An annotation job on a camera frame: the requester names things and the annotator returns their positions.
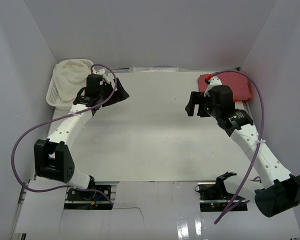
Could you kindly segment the white t shirt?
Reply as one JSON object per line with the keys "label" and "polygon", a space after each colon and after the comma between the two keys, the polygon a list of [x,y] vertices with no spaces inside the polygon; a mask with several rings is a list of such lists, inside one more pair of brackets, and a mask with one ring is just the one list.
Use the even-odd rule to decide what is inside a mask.
{"label": "white t shirt", "polygon": [[68,59],[56,64],[52,79],[62,101],[74,99],[78,91],[86,86],[92,63],[85,59]]}

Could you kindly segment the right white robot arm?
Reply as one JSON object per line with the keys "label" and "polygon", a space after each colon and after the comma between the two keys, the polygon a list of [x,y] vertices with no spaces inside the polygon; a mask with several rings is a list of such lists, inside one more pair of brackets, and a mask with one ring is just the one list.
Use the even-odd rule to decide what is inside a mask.
{"label": "right white robot arm", "polygon": [[260,212],[270,218],[300,204],[300,175],[293,175],[271,152],[259,133],[252,118],[235,106],[233,92],[214,76],[204,92],[193,91],[185,107],[187,115],[213,117],[218,126],[241,148],[258,173],[260,183],[246,180],[244,184],[236,173],[226,172],[216,179],[214,191],[226,200],[236,194],[256,204]]}

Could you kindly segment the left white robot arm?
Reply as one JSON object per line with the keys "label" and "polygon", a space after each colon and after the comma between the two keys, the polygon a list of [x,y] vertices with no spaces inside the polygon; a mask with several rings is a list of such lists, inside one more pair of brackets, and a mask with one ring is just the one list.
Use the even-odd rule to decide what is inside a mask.
{"label": "left white robot arm", "polygon": [[77,188],[84,199],[95,196],[94,178],[78,170],[71,154],[76,137],[95,113],[129,98],[120,80],[109,82],[105,70],[89,74],[71,106],[69,116],[45,140],[34,144],[35,173],[37,176],[59,181]]}

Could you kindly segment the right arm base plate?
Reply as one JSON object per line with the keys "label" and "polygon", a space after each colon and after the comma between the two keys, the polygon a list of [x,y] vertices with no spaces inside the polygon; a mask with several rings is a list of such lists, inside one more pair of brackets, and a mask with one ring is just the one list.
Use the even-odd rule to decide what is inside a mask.
{"label": "right arm base plate", "polygon": [[222,212],[226,208],[233,195],[226,191],[224,181],[236,175],[234,172],[226,172],[218,176],[216,181],[196,185],[194,191],[199,194],[202,213]]}

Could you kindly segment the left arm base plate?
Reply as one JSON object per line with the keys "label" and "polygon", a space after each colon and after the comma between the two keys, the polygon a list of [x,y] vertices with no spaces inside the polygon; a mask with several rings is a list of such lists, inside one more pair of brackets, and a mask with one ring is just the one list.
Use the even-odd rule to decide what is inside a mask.
{"label": "left arm base plate", "polygon": [[65,210],[103,211],[111,210],[116,198],[118,182],[96,182],[95,188],[104,193],[111,203],[99,192],[79,191],[75,188],[68,188],[64,201]]}

